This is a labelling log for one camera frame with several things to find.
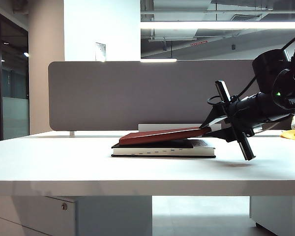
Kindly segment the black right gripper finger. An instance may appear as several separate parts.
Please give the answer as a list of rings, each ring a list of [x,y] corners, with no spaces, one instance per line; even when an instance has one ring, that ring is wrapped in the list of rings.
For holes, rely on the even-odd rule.
[[[223,105],[215,105],[212,106],[212,109],[207,116],[206,120],[202,123],[200,128],[205,128],[216,124],[227,117],[227,113],[225,112],[225,108]]]
[[[205,137],[219,138],[225,140],[226,142],[232,142],[236,140],[234,129],[231,126],[228,128],[208,132],[205,134]]]

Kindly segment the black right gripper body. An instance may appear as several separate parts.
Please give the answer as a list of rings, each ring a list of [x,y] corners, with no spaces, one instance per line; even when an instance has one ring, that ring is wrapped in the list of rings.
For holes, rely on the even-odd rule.
[[[226,122],[234,129],[236,141],[240,146],[244,159],[247,161],[252,160],[255,158],[255,155],[249,145],[247,135],[253,135],[253,130],[251,127],[244,125],[237,117],[236,102],[231,101],[225,82],[219,80],[215,82],[215,85],[221,98],[219,105],[223,105],[225,108],[225,112],[227,113]]]

